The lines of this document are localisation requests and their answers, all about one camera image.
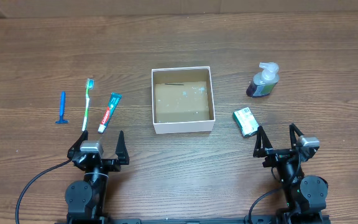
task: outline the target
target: blue razor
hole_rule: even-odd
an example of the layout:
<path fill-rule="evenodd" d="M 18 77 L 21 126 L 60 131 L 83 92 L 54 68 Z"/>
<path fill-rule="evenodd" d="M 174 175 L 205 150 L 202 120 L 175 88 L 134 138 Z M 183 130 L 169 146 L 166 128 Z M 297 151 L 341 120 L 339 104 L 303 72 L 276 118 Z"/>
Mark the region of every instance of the blue razor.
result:
<path fill-rule="evenodd" d="M 60 119 L 56 121 L 56 124 L 67 124 L 68 121 L 63 119 L 63 116 L 65 115 L 65 103 L 66 103 L 66 92 L 63 91 L 60 95 L 60 111 L 59 111 L 59 117 Z"/>

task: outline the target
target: label on bottle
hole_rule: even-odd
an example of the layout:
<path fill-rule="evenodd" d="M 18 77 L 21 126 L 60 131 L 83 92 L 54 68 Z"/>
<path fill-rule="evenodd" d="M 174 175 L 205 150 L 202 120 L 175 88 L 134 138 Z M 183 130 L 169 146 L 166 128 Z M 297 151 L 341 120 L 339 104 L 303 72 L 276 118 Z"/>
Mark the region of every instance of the label on bottle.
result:
<path fill-rule="evenodd" d="M 256 91 L 252 96 L 264 96 L 268 95 L 272 90 L 273 87 L 276 85 L 276 83 L 271 85 L 265 85 L 265 86 L 257 86 Z"/>

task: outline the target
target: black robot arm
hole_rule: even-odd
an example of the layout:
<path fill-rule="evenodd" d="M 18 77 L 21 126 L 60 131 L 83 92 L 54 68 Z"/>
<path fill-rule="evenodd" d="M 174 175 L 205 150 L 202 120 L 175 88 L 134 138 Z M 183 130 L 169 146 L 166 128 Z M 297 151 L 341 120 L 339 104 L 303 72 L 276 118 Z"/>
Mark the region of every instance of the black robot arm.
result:
<path fill-rule="evenodd" d="M 260 126 L 257 131 L 254 157 L 265 158 L 263 167 L 277 168 L 287 200 L 288 207 L 277 210 L 276 222 L 329 223 L 329 219 L 321 214 L 326 208 L 328 183 L 321 177 L 305 177 L 300 167 L 301 162 L 308 161 L 316 154 L 319 140 L 316 137 L 306 137 L 294 124 L 290 125 L 290 140 L 291 148 L 276 150 L 263 127 Z"/>
<path fill-rule="evenodd" d="M 87 140 L 88 132 L 84 131 L 67 153 L 67 157 L 72 159 L 74 166 L 85 171 L 84 180 L 70 184 L 66 190 L 67 223 L 69 224 L 109 223 L 110 218 L 103 212 L 108 174 L 119 172 L 121 165 L 129 164 L 122 131 L 117 142 L 117 159 L 103 159 L 101 143 Z"/>

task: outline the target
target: toothpaste tube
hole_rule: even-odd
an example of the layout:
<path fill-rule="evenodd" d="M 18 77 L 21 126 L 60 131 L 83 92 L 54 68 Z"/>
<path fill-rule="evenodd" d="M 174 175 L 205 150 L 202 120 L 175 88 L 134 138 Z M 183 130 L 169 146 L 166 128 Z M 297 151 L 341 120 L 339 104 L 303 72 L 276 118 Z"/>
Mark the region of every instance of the toothpaste tube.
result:
<path fill-rule="evenodd" d="M 104 130 L 107 128 L 107 125 L 109 124 L 109 121 L 111 119 L 112 114 L 114 113 L 114 110 L 116 109 L 119 100 L 122 98 L 120 94 L 117 93 L 111 93 L 109 105 L 107 107 L 106 112 L 104 113 L 102 122 L 100 122 L 98 132 L 103 133 Z"/>

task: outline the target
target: toothpaste label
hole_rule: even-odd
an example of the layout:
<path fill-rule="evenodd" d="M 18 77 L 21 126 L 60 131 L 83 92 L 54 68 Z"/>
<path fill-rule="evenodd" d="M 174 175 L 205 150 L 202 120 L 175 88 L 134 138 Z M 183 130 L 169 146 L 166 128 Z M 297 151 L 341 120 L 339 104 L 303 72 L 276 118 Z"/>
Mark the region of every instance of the toothpaste label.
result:
<path fill-rule="evenodd" d="M 106 124 L 110 117 L 110 107 L 107 107 L 106 113 L 103 116 L 101 124 Z"/>

